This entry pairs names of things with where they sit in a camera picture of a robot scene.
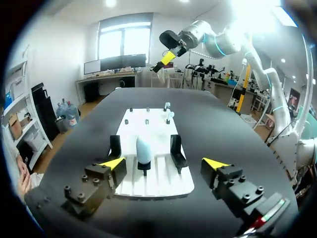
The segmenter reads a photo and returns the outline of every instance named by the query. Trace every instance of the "window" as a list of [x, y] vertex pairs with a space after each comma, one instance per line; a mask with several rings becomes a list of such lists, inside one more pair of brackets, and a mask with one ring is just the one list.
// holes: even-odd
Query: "window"
[[149, 63], [150, 22], [135, 22], [106, 27], [99, 34], [99, 59], [145, 54]]

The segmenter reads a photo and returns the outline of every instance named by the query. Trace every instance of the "cardboard box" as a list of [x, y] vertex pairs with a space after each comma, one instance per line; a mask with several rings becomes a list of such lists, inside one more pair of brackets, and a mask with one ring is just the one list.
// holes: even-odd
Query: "cardboard box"
[[22, 135], [22, 127], [16, 113], [12, 114], [9, 119], [9, 128], [15, 140], [17, 140]]

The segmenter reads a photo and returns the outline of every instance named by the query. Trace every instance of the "water bottle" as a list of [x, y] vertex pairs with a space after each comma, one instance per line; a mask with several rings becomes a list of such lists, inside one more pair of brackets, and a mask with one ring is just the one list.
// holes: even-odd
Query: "water bottle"
[[62, 115], [64, 115], [65, 113], [63, 113], [63, 109], [62, 109], [62, 107], [60, 106], [60, 103], [58, 103], [57, 105], [58, 105], [58, 108], [56, 109], [56, 117], [59, 118], [59, 117], [61, 117]]
[[80, 117], [79, 117], [79, 114], [78, 114], [78, 109], [72, 105], [70, 103], [70, 101], [67, 102], [67, 109], [66, 109], [66, 119], [68, 120], [69, 122], [69, 126], [70, 127], [74, 127], [75, 125], [78, 124], [79, 120], [80, 120]]
[[68, 105], [67, 105], [67, 103], [65, 102], [65, 99], [64, 99], [64, 98], [62, 99], [62, 103], [61, 103], [60, 106], [61, 106], [61, 108], [62, 108], [64, 111], [67, 110]]

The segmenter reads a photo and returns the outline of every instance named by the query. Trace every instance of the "desk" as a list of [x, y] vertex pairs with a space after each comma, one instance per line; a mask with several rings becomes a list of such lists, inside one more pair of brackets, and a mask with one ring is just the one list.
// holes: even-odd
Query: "desk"
[[52, 202], [65, 202], [63, 187], [78, 180], [95, 158], [107, 155], [127, 108], [162, 108], [171, 102], [174, 121], [195, 185], [185, 198], [156, 201], [106, 199], [85, 222], [119, 237], [234, 237], [242, 221], [216, 200], [200, 174], [202, 157], [236, 164], [263, 185], [265, 197], [279, 192], [290, 200], [276, 229], [298, 213], [294, 191], [273, 152], [240, 117], [205, 91], [167, 88], [115, 90], [74, 128], [51, 160], [39, 189]]
[[114, 74], [109, 74], [109, 75], [102, 75], [102, 76], [96, 76], [96, 77], [89, 77], [81, 80], [75, 81], [76, 84], [76, 90], [78, 94], [78, 100], [79, 104], [82, 105], [85, 103], [85, 93], [83, 90], [83, 85], [88, 82], [93, 82], [93, 81], [101, 81], [101, 80], [106, 80], [106, 79], [112, 79], [112, 78], [124, 78], [124, 77], [134, 77], [134, 82], [135, 82], [135, 87], [139, 87], [139, 76], [140, 72], [137, 73], [131, 73], [131, 72], [119, 72], [119, 73], [114, 73]]
[[[222, 83], [215, 83], [212, 81], [206, 81], [206, 83], [208, 84], [210, 83], [210, 87], [205, 87], [205, 90], [211, 92], [220, 101], [228, 105], [234, 86], [225, 85]], [[237, 86], [235, 91], [242, 91], [242, 88], [240, 86]], [[252, 99], [254, 95], [255, 93], [252, 93], [251, 91], [248, 91], [248, 90], [246, 91], [243, 104], [240, 110], [241, 114], [249, 115], [251, 113]]]

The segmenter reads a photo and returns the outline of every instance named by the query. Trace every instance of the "white fixture board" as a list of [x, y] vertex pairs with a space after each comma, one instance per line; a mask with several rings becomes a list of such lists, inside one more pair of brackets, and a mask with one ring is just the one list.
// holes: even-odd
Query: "white fixture board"
[[[166, 124], [167, 115], [162, 109], [127, 110], [119, 126], [117, 135], [120, 135], [121, 156], [126, 158], [127, 175], [117, 187], [115, 194], [130, 197], [170, 197], [183, 196], [194, 190], [193, 179], [189, 166], [182, 168], [181, 174], [170, 155], [170, 136], [177, 133], [173, 118]], [[151, 149], [155, 156], [151, 160], [151, 169], [147, 176], [138, 170], [136, 141], [138, 135], [149, 133]]]

